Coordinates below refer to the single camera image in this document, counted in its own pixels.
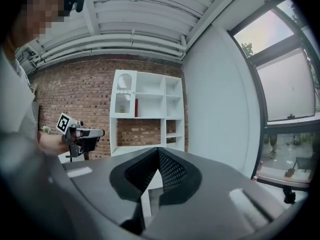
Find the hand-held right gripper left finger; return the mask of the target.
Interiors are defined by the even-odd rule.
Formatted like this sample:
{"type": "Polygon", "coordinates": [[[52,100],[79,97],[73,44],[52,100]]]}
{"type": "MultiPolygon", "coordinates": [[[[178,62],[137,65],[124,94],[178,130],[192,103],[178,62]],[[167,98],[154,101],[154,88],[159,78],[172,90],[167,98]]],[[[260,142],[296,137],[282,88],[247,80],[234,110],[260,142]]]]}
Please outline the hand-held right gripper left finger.
{"type": "Polygon", "coordinates": [[[158,148],[62,166],[85,200],[107,219],[136,235],[145,230],[141,197],[158,169],[158,148]]]}

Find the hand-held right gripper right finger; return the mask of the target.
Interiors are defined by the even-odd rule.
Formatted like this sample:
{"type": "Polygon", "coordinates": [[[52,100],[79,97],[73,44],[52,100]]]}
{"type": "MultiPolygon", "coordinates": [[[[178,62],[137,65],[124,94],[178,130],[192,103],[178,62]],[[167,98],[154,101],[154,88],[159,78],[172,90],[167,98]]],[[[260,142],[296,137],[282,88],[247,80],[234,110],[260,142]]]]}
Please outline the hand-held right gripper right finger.
{"type": "Polygon", "coordinates": [[[144,236],[151,240],[271,240],[284,208],[256,182],[224,163],[159,148],[163,194],[144,236]]]}

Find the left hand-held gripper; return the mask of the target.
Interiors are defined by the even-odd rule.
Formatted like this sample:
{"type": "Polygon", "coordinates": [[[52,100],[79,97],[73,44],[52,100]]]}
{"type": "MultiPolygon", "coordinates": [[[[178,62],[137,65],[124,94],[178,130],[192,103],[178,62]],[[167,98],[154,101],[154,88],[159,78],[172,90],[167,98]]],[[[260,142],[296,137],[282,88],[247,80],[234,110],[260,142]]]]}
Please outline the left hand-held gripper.
{"type": "Polygon", "coordinates": [[[61,113],[56,129],[62,133],[62,140],[68,147],[67,159],[75,159],[84,152],[94,151],[100,138],[105,135],[103,129],[83,128],[83,122],[61,113]]]}

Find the person's left forearm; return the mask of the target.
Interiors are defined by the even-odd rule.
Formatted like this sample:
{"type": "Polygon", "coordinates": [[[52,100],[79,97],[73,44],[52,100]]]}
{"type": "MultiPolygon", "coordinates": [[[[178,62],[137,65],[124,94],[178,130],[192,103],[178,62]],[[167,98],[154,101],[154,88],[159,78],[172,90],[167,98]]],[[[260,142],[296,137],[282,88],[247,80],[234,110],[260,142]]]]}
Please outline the person's left forearm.
{"type": "Polygon", "coordinates": [[[53,152],[57,155],[69,151],[69,145],[66,143],[64,136],[60,134],[47,134],[38,131],[37,142],[40,149],[53,152]]]}

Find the white arched-window cabinet door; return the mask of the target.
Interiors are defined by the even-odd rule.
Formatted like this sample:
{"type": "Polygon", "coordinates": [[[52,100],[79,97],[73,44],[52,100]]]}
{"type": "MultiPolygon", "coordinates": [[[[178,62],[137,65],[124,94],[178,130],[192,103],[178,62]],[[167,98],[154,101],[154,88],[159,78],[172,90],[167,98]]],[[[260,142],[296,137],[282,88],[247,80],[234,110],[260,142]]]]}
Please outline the white arched-window cabinet door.
{"type": "Polygon", "coordinates": [[[117,69],[114,74],[110,117],[116,119],[132,119],[135,117],[135,99],[137,71],[117,69]],[[127,113],[119,113],[119,106],[125,105],[127,113]]]}

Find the black bag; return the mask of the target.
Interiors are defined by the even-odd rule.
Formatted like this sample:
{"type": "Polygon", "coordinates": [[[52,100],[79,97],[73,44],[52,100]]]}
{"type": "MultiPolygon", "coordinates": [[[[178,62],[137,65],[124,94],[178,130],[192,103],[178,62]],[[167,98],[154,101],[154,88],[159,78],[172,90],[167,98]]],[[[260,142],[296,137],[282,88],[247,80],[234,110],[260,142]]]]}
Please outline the black bag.
{"type": "Polygon", "coordinates": [[[292,191],[292,187],[284,185],[283,188],[284,202],[286,204],[295,204],[296,203],[296,193],[292,191]]]}

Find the white shelf unit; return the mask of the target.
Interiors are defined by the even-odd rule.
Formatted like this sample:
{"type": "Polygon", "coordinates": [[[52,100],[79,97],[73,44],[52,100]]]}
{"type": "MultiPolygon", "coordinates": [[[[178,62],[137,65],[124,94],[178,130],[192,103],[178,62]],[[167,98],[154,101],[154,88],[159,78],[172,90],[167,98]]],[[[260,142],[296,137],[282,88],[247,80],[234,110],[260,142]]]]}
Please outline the white shelf unit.
{"type": "Polygon", "coordinates": [[[122,120],[158,120],[160,143],[158,146],[179,151],[185,149],[185,120],[182,80],[178,77],[137,71],[135,98],[138,99],[138,117],[111,118],[109,144],[112,156],[122,155],[153,144],[142,141],[124,141],[118,144],[118,122],[122,120]]]}

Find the grey t-shirt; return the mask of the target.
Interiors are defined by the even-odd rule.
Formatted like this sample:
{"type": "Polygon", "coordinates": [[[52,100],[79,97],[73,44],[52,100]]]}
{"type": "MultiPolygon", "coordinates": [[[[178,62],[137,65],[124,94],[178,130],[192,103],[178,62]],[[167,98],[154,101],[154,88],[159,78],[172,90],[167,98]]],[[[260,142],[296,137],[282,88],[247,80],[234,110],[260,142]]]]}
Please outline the grey t-shirt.
{"type": "Polygon", "coordinates": [[[33,112],[35,95],[19,62],[10,62],[0,48],[0,132],[19,133],[37,139],[38,126],[33,112]]]}

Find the white ceiling pipe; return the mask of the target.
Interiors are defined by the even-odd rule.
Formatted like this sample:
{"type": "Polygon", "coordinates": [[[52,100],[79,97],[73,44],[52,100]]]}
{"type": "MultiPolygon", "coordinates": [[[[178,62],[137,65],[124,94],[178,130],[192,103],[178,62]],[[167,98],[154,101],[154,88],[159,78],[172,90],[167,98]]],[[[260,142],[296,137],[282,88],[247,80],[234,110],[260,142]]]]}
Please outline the white ceiling pipe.
{"type": "Polygon", "coordinates": [[[168,58],[173,58],[173,59],[180,59],[184,54],[183,53],[177,53],[177,54],[169,54],[169,53],[164,53],[160,51],[154,51],[154,50],[145,50],[145,49],[126,49],[126,48],[106,48],[106,49],[87,49],[87,50],[81,50],[81,51],[74,51],[70,53],[65,53],[65,52],[59,52],[55,55],[50,55],[48,57],[39,57],[39,60],[37,61],[38,63],[44,62],[48,63],[54,60],[59,60],[59,59],[66,59],[66,58],[71,58],[72,56],[95,56],[95,55],[109,55],[109,54],[114,54],[114,55],[152,55],[152,56],[163,56],[163,57],[168,57],[168,58]]]}
{"type": "Polygon", "coordinates": [[[158,37],[141,35],[141,34],[129,34],[129,33],[110,33],[110,34],[102,34],[102,35],[94,35],[94,36],[87,36],[83,38],[74,39],[71,41],[67,41],[64,43],[58,43],[51,46],[45,46],[46,50],[50,50],[53,48],[57,48],[61,45],[77,45],[77,44],[84,44],[88,42],[95,42],[95,41],[106,41],[106,40],[125,40],[125,41],[143,41],[148,43],[155,43],[159,45],[164,45],[168,47],[172,47],[175,49],[185,51],[187,49],[187,45],[182,45],[173,41],[161,39],[158,37]]]}
{"type": "Polygon", "coordinates": [[[58,53],[69,54],[80,50],[86,50],[86,49],[94,49],[98,47],[107,47],[107,48],[132,48],[132,49],[142,49],[142,50],[148,50],[148,51],[156,51],[161,52],[165,54],[170,54],[174,56],[182,56],[183,52],[174,50],[173,48],[166,48],[160,45],[155,44],[148,44],[148,43],[140,43],[140,42],[125,42],[125,41],[109,41],[109,42],[95,42],[91,44],[85,44],[80,46],[75,46],[72,48],[59,48],[52,49],[46,53],[43,53],[41,56],[43,58],[49,57],[51,55],[55,55],[58,53]]]}

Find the dark outdoor chair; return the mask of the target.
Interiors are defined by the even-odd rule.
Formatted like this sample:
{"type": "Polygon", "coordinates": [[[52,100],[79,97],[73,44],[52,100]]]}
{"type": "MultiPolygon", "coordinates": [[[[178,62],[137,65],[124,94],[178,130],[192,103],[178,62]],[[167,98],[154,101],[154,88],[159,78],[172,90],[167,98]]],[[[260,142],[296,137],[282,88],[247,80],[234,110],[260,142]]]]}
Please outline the dark outdoor chair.
{"type": "Polygon", "coordinates": [[[293,168],[297,167],[297,169],[301,169],[306,171],[310,171],[315,167],[316,160],[311,157],[296,157],[293,168]]]}

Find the black-framed window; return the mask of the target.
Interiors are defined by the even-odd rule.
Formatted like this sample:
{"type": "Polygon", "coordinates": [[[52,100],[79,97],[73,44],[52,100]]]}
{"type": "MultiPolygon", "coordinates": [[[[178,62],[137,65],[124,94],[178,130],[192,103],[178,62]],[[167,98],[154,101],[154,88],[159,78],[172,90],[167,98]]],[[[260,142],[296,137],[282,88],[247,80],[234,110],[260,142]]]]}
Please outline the black-framed window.
{"type": "Polygon", "coordinates": [[[320,40],[293,0],[266,0],[228,34],[257,93],[253,175],[263,184],[305,191],[320,164],[320,40]],[[296,157],[315,159],[314,168],[293,168],[296,157]]]}

